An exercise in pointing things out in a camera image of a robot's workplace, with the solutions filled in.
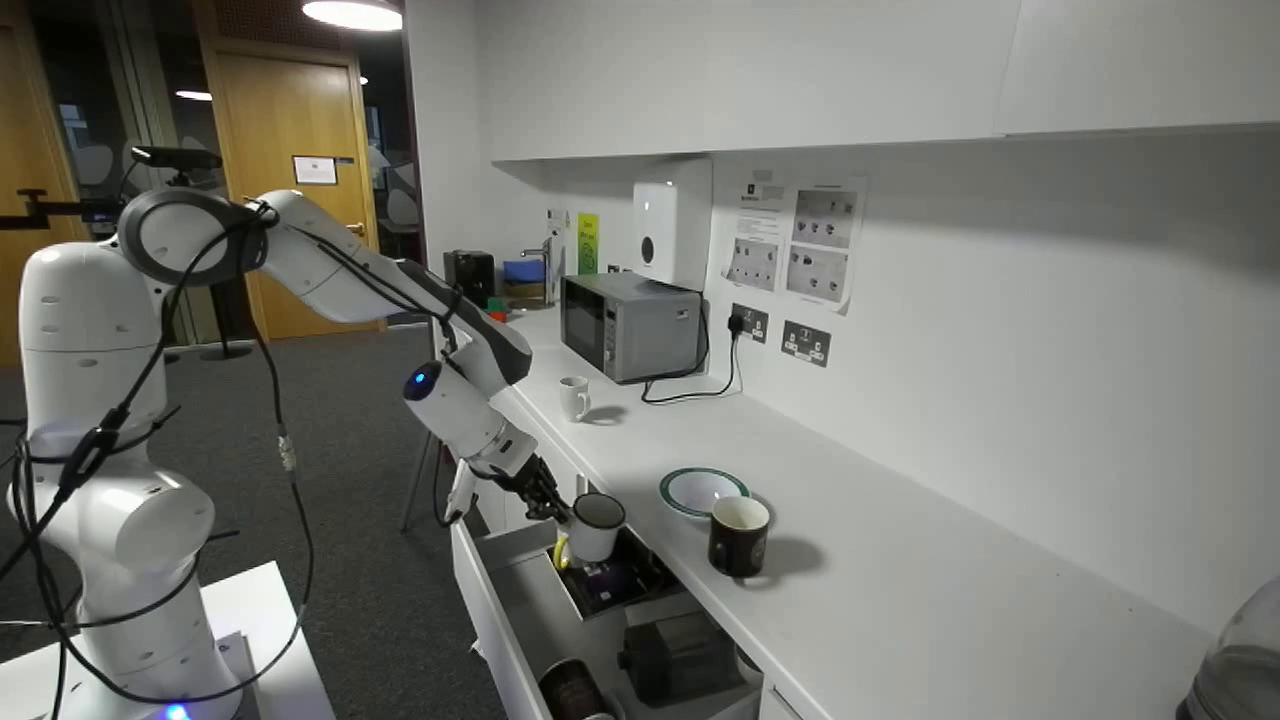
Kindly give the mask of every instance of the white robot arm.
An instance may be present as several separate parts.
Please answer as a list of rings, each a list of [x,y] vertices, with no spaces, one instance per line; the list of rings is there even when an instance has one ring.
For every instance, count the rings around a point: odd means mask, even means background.
[[[239,677],[204,620],[197,550],[212,500],[147,459],[165,421],[157,296],[263,269],[319,315],[361,322],[397,311],[461,322],[468,344],[411,368],[403,403],[461,459],[450,519],[474,482],[495,479],[527,517],[564,519],[564,500],[531,439],[487,398],[516,384],[527,344],[491,322],[436,277],[367,250],[299,190],[239,207],[165,188],[134,200],[108,242],[52,242],[24,269],[20,351],[27,389],[24,474],[10,503],[32,541],[61,545],[81,569],[77,646],[104,682],[73,682],[65,717],[227,720]]]

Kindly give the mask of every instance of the wooden door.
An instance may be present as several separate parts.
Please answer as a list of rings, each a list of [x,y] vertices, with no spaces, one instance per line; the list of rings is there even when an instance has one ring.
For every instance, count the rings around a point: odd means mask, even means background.
[[[273,188],[299,188],[299,154],[338,159],[338,185],[303,185],[299,190],[376,248],[357,62],[331,51],[239,39],[209,39],[204,62],[227,197],[254,200]],[[376,329],[330,322],[261,271],[247,278],[247,301],[267,339]]]
[[[24,214],[20,188],[49,200],[77,200],[77,179],[52,117],[43,62],[20,0],[0,0],[0,214]],[[86,240],[81,220],[58,214],[52,228],[0,228],[0,368],[17,368],[17,293],[24,264],[52,240]]]

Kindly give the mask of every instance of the microwave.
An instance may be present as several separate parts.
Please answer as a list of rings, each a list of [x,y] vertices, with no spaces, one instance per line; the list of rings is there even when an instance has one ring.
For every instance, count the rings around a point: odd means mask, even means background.
[[[633,271],[564,277],[561,339],[618,384],[706,368],[706,296]]]

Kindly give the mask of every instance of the bowl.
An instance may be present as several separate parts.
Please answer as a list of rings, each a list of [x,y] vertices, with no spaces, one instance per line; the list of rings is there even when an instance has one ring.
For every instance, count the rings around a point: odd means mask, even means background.
[[[661,479],[661,494],[678,517],[709,519],[721,494],[752,494],[744,479],[716,468],[678,468]]]

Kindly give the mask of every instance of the ceiling light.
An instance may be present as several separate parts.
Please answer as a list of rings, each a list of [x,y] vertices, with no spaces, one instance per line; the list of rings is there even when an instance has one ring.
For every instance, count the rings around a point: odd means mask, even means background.
[[[193,98],[193,104],[212,104],[212,91],[197,91],[197,87],[178,87],[172,95]]]
[[[303,0],[303,15],[354,30],[400,30],[403,15],[392,0]]]

